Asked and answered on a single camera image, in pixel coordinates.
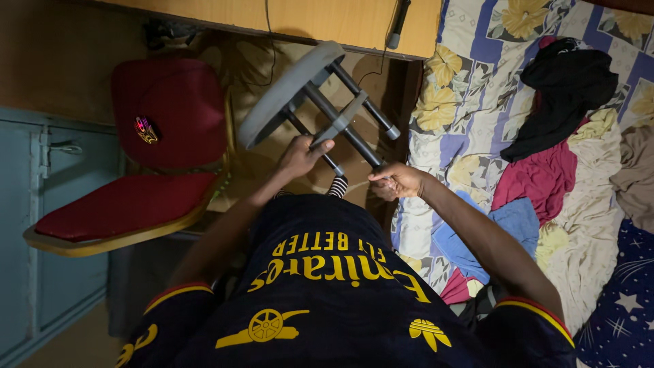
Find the stool leg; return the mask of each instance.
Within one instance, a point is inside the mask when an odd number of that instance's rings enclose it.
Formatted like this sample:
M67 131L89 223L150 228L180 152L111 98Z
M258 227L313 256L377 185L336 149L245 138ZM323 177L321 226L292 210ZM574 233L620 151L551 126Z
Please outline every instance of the stool leg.
M343 82L347 89L352 92L355 96L361 92L361 87L352 79L352 77L341 67L340 64L332 62L326 68L328 71L336 74L336 77ZM390 120L381 112L381 110L375 105L370 99L366 99L363 103L363 106L368 110L368 112L379 122L379 124L386 130L386 135L390 139L397 139L400 136L400 130L390 122Z
M302 87L302 92L307 95L307 97L313 101L313 103L316 104L316 106L324 113L327 115L327 117L330 119L330 121L335 121L336 119L339 118L340 113L338 110L332 105L329 100L327 100L327 97L322 94L322 92L316 87L315 84L313 84L311 81L307 82L307 84ZM372 166L373 168L377 168L379 166L382 166L384 164L384 160L379 158L377 154L370 149L370 146L364 141L363 138L359 135L359 133L352 128L351 125L348 125L341 131L341 134L345 136L345 138L350 141L350 143L354 146L354 148L359 151L359 153L368 161L368 164Z
M284 114L288 118L288 121L290 121L290 123L293 124L295 129L297 129L298 132L300 132L300 134L311 135L311 133L307 129L307 127L304 126L304 124L302 124L302 122L298 119L298 117L295 114L293 114L293 112L291 110L284 109ZM337 164L336 161L328 153L325 153L322 156L322 159L325 160L325 162L327 162L327 165L329 165L329 167L332 168L332 170L334 171L336 176L340 177L340 176L345 175L345 171L343 170L341 165Z

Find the wooden desk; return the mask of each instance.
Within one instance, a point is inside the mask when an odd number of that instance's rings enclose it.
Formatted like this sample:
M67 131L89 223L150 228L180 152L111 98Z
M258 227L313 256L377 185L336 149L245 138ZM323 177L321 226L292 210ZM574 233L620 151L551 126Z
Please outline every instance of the wooden desk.
M96 1L208 28L253 34L268 31L264 0ZM351 51L381 54L397 4L398 0L269 0L268 12L275 38L309 44L334 40ZM400 45L387 50L387 56L431 57L440 11L441 0L412 0Z

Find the blue cabinet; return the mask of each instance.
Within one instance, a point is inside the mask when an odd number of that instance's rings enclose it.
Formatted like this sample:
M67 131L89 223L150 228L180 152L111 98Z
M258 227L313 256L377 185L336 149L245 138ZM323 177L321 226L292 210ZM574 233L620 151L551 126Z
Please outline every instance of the blue cabinet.
M104 299L106 253L60 257L28 247L22 232L115 180L119 156L113 128L0 108L0 367L18 365Z

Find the metal hinge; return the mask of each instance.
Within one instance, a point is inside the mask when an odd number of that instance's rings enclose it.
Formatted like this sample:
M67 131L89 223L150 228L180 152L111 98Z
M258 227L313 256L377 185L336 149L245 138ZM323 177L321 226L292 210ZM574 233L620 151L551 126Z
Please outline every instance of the metal hinge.
M69 153L70 155L81 155L83 153L82 147L74 145L72 141L51 143L50 128L47 125L43 126L41 134L39 134L39 145L41 146L41 163L39 164L39 175L41 175L43 179L50 177L51 151L61 151L64 153Z

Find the red chair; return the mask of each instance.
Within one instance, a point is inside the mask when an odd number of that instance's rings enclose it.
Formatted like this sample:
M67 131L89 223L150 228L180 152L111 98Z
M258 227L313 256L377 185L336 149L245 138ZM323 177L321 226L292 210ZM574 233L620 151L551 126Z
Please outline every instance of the red chair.
M189 59L125 62L114 69L111 92L118 138L130 159L155 172L222 159L222 175L121 177L45 215L23 233L31 247L83 257L170 234L199 220L226 181L234 153L230 101L211 67ZM156 142L138 134L137 117L153 125Z

